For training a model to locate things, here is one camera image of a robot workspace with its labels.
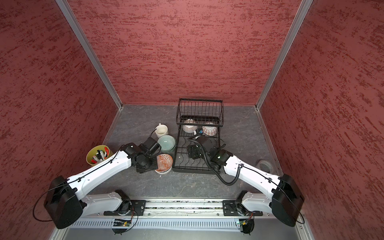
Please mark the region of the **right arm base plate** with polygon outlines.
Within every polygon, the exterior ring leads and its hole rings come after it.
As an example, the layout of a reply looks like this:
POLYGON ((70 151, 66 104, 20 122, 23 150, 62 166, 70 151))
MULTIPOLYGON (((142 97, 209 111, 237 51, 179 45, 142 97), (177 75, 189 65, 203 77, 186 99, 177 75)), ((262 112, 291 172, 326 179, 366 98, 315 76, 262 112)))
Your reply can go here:
POLYGON ((242 203, 232 200, 224 200, 223 202, 223 212, 224 216, 237 216, 237 217, 260 217, 263 216, 261 211, 249 211, 247 210, 242 203))

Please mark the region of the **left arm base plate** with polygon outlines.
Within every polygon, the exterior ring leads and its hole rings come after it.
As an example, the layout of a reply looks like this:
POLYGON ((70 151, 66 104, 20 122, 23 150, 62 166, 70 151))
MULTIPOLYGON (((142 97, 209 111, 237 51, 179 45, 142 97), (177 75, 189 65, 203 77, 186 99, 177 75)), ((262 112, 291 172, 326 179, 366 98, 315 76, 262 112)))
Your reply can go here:
POLYGON ((133 214, 142 216, 144 214, 146 203, 147 201, 145 200, 123 200, 114 213, 119 216, 131 216, 133 214))

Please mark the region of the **orange pattern bowl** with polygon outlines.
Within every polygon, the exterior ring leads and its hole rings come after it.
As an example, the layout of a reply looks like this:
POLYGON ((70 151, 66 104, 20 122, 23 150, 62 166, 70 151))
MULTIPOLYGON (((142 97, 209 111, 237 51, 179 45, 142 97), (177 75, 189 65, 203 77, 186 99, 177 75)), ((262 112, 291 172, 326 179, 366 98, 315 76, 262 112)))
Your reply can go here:
POLYGON ((171 169, 173 166, 173 158, 168 154, 161 154, 157 156, 157 165, 159 171, 171 169))

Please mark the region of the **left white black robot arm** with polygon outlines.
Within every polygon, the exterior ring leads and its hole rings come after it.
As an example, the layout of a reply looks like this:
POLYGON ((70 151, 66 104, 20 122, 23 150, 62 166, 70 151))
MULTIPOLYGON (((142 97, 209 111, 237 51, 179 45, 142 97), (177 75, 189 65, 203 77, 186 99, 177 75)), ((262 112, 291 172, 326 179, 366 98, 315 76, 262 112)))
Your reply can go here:
POLYGON ((133 216, 130 197, 122 190, 109 194, 90 195, 90 192, 117 173, 135 167, 138 173, 156 170, 156 154, 161 146, 146 141, 122 145, 110 158, 69 178, 59 176, 51 181, 43 194, 44 208, 57 229, 65 229, 79 218, 107 212, 118 216, 133 216))

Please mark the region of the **blue triangle pattern bowl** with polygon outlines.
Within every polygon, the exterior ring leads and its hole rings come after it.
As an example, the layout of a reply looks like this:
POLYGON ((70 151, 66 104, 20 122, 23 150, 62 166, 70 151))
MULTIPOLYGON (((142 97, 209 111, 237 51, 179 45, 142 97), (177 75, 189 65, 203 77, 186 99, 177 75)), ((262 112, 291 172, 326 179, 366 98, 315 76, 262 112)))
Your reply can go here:
POLYGON ((213 137, 218 133, 218 127, 216 127, 213 122, 206 122, 205 125, 202 126, 202 131, 205 135, 213 137))

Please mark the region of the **pink striped bowl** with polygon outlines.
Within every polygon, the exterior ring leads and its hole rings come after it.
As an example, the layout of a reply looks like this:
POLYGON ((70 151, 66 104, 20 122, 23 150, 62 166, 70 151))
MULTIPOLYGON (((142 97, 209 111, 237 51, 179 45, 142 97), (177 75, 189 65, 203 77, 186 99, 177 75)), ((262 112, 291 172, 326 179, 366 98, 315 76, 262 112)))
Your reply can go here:
POLYGON ((184 124, 182 125, 183 131, 188 134, 194 133, 198 129, 198 126, 196 125, 196 123, 197 122, 193 119, 185 120, 184 124))

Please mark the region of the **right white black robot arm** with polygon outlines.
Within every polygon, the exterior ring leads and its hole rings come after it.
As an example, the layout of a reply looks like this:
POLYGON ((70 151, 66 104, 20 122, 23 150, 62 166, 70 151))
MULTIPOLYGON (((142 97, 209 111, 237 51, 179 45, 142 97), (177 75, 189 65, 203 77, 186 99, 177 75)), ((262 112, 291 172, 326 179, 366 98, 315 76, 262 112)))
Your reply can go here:
POLYGON ((223 147, 215 147, 205 135, 192 136, 188 141, 194 144, 198 156, 223 184, 232 186, 241 180, 264 194, 263 202, 258 204, 246 204, 249 199, 241 197, 241 206, 247 211, 270 212, 289 227, 299 222, 305 197, 291 176, 280 177, 253 167, 223 147))

